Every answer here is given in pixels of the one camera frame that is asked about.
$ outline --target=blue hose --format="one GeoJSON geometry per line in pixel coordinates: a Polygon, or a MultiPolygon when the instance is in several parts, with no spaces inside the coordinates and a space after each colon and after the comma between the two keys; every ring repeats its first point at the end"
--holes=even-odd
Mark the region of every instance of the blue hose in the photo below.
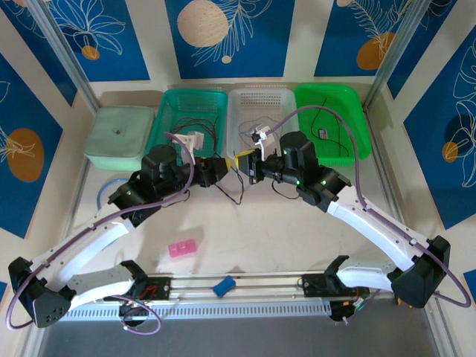
{"type": "Polygon", "coordinates": [[[97,197],[96,197],[96,206],[97,206],[97,210],[100,210],[101,209],[101,195],[103,194],[104,190],[111,186],[112,184],[117,184],[118,182],[125,182],[125,181],[128,181],[129,179],[127,178],[115,178],[114,180],[111,180],[109,182],[106,182],[102,187],[101,189],[99,190],[99,192],[97,193],[97,197]]]}

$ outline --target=light green container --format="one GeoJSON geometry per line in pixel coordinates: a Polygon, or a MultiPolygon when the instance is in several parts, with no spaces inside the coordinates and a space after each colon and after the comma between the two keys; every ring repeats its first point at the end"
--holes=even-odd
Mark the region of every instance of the light green container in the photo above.
{"type": "Polygon", "coordinates": [[[138,171],[153,121],[151,108],[105,106],[97,111],[84,155],[99,169],[138,171]]]}
{"type": "MultiPolygon", "coordinates": [[[[365,159],[372,144],[358,94],[349,86],[340,84],[303,84],[295,89],[297,107],[326,106],[345,120],[356,139],[358,158],[365,159]]],[[[301,112],[299,130],[314,143],[315,155],[322,165],[343,166],[355,161],[354,149],[345,128],[328,112],[307,110],[301,112]]]]}

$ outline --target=white table surface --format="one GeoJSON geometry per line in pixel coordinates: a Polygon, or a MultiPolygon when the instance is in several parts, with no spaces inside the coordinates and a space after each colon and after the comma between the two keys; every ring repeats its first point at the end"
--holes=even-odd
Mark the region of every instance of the white table surface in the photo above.
{"type": "MultiPolygon", "coordinates": [[[[353,183],[354,167],[337,167],[353,183]]],[[[90,166],[74,227],[96,213],[98,190],[111,179],[130,173],[99,170],[90,166]]],[[[301,199],[288,200],[271,189],[271,180],[249,186],[245,181],[242,204],[236,206],[216,187],[193,187],[190,199],[148,218],[133,232],[98,254],[83,272],[110,268],[123,260],[135,260],[148,274],[211,274],[227,272],[283,272],[326,268],[339,254],[378,259],[384,254],[359,232],[301,199]],[[170,258],[167,246],[195,239],[198,251],[170,258]]],[[[361,162],[364,195],[389,212],[372,156],[361,162]]],[[[102,203],[118,186],[106,189],[102,203]]],[[[233,172],[221,185],[238,199],[240,184],[233,172]]],[[[295,189],[275,187],[288,196],[295,189]]]]}

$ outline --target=pink eraser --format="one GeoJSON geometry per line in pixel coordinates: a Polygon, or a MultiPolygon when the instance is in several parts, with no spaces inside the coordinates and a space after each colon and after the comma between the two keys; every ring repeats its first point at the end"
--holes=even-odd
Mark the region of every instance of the pink eraser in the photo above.
{"type": "Polygon", "coordinates": [[[172,258],[195,252],[196,243],[194,239],[183,240],[181,242],[172,243],[169,245],[169,254],[172,258]]]}

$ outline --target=green plastic basket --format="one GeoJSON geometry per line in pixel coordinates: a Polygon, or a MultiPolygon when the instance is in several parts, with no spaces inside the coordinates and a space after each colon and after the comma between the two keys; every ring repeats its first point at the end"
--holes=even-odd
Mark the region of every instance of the green plastic basket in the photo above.
{"type": "MultiPolygon", "coordinates": [[[[326,106],[339,113],[356,138],[358,158],[363,160],[370,154],[372,144],[356,91],[339,84],[303,84],[296,87],[295,96],[298,108],[326,106]]],[[[298,117],[299,129],[314,143],[315,154],[321,164],[344,166],[355,161],[350,137],[333,115],[307,110],[299,113],[298,117]]]]}
{"type": "Polygon", "coordinates": [[[203,147],[194,150],[193,154],[200,158],[211,157],[215,151],[222,154],[222,139],[225,134],[225,121],[228,96],[220,91],[202,91],[198,89],[170,89],[164,93],[157,118],[152,126],[152,131],[147,144],[147,152],[155,145],[168,144],[165,132],[186,135],[189,132],[202,132],[205,134],[203,147]],[[215,140],[199,123],[205,125],[216,135],[215,140]]]}

